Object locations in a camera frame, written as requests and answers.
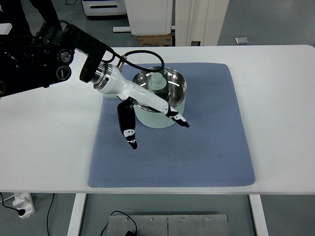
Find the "white robotic hand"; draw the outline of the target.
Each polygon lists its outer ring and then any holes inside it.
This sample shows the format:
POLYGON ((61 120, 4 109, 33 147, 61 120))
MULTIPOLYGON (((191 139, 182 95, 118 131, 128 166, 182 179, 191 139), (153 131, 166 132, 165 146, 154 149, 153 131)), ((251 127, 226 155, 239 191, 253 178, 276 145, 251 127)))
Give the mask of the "white robotic hand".
POLYGON ((164 113, 180 126, 189 127, 187 120, 177 110, 169 106, 164 99, 125 79, 114 65, 100 63, 91 82, 97 91, 103 94, 114 94, 122 100, 117 106, 120 131, 133 149, 137 149, 134 100, 140 105, 164 113))

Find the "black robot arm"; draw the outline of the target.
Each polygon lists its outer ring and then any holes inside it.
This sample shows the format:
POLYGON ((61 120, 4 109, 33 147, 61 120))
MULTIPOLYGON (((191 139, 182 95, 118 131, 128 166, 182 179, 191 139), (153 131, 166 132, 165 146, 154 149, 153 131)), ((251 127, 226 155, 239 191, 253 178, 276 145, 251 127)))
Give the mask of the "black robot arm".
POLYGON ((111 52, 113 58, 117 58, 118 54, 71 24, 61 30, 44 23, 36 36, 0 37, 1 97, 47 88, 68 80, 75 50, 87 56, 80 80, 91 82, 99 92, 120 99, 117 107, 120 130, 133 149, 137 148, 133 107, 136 104, 163 113, 180 126, 188 126, 186 119, 164 98, 156 95, 154 89, 147 90, 122 75, 122 66, 127 62, 126 55, 119 57, 118 65, 113 65, 111 60, 104 60, 106 52, 111 52))

